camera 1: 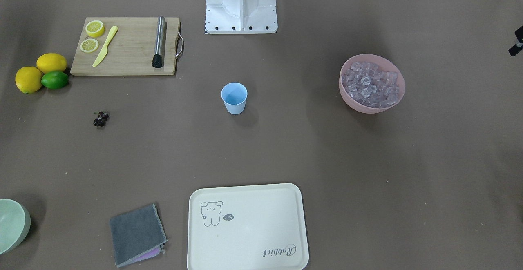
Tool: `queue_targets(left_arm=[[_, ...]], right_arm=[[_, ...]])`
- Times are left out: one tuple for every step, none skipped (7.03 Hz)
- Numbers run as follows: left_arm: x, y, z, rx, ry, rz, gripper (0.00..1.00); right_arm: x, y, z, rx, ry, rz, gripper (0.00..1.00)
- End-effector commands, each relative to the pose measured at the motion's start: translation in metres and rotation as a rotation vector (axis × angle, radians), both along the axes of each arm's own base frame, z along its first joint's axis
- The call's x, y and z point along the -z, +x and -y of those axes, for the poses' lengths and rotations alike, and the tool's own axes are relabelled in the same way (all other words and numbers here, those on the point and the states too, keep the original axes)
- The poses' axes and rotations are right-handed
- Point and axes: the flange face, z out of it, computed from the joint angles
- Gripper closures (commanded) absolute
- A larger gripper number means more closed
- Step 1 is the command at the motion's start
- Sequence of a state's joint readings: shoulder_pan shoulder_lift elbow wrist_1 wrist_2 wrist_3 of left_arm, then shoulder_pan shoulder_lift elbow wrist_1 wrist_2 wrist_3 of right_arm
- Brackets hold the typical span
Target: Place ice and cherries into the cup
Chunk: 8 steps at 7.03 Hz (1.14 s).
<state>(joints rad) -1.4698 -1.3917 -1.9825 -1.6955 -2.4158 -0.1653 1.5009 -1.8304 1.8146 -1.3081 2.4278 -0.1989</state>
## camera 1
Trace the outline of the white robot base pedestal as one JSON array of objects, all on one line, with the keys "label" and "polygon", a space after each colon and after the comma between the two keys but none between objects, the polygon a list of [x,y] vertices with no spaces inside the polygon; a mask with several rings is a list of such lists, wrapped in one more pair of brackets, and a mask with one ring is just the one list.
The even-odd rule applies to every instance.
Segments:
[{"label": "white robot base pedestal", "polygon": [[206,34],[272,34],[278,30],[276,0],[206,0]]}]

